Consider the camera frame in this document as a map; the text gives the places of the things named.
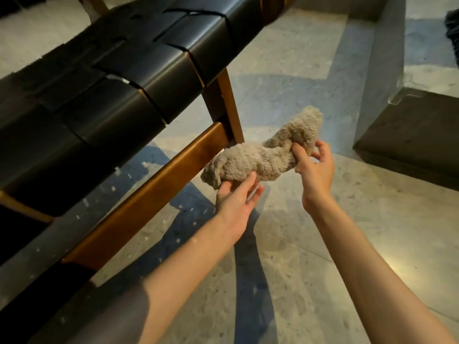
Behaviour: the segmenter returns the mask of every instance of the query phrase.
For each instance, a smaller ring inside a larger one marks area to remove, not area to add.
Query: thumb
[[[298,160],[299,166],[308,168],[314,164],[314,162],[309,159],[306,150],[302,146],[300,146],[300,144],[294,142],[292,144],[291,150],[293,151],[293,154]]]

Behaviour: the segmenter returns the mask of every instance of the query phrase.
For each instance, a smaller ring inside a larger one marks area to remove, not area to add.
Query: forearm
[[[373,344],[455,343],[331,197],[311,216]]]
[[[233,243],[224,223],[218,217],[210,220],[143,283],[113,302],[70,342],[156,343]]]
[[[144,281],[150,301],[140,343],[155,343],[181,306],[233,242],[218,218],[209,221]]]

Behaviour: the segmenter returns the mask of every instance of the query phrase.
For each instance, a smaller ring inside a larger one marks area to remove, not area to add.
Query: fluffy towel
[[[216,155],[204,167],[201,179],[214,189],[225,180],[244,181],[252,171],[257,172],[258,181],[274,181],[297,165],[292,142],[302,145],[311,155],[322,121],[320,111],[308,106],[262,144],[237,144]]]

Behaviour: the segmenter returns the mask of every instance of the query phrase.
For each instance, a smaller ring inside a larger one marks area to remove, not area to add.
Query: concrete floor
[[[321,138],[336,161],[334,197],[459,340],[459,193],[367,165],[351,148],[373,30],[346,16],[298,10],[264,29],[229,67],[244,135],[262,141],[302,107],[321,109]],[[126,197],[210,123],[200,97],[107,183],[118,181],[114,193]],[[301,206],[299,176],[289,172],[266,186],[247,232],[192,294],[161,343],[369,342]],[[215,191],[199,176],[193,179],[31,342],[62,342],[184,243],[213,215],[214,201]],[[71,214],[90,208],[80,205]],[[84,234],[67,233],[74,240]],[[0,269],[3,303],[37,273],[31,266],[39,272],[72,246],[62,233],[53,238],[51,244],[51,237],[41,237],[16,264]],[[41,265],[32,262],[40,258]]]

